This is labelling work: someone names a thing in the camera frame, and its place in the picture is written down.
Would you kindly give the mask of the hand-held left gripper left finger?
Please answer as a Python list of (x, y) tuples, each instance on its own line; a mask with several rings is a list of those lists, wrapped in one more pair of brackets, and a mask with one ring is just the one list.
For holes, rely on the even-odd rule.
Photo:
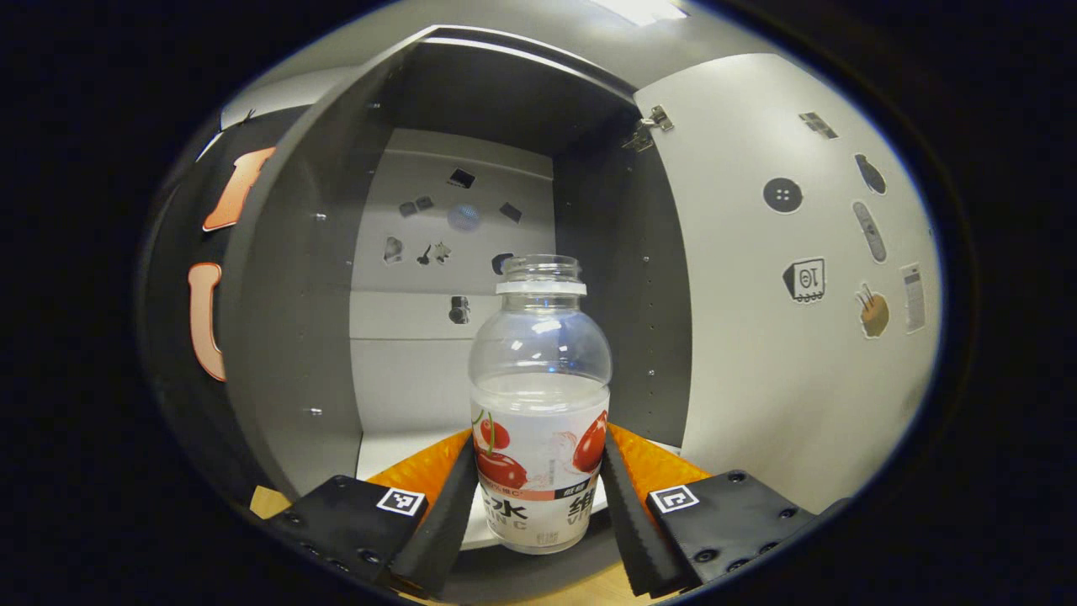
[(462, 429), (367, 481), (332, 476), (265, 527), (350, 582), (438, 598), (477, 484), (472, 429)]

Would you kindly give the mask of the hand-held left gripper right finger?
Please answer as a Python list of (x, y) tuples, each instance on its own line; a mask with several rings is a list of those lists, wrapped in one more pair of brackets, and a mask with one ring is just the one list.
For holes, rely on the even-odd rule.
[(609, 423), (600, 470), (635, 595), (711, 589), (827, 525), (849, 498), (811, 513), (750, 473), (705, 473)]

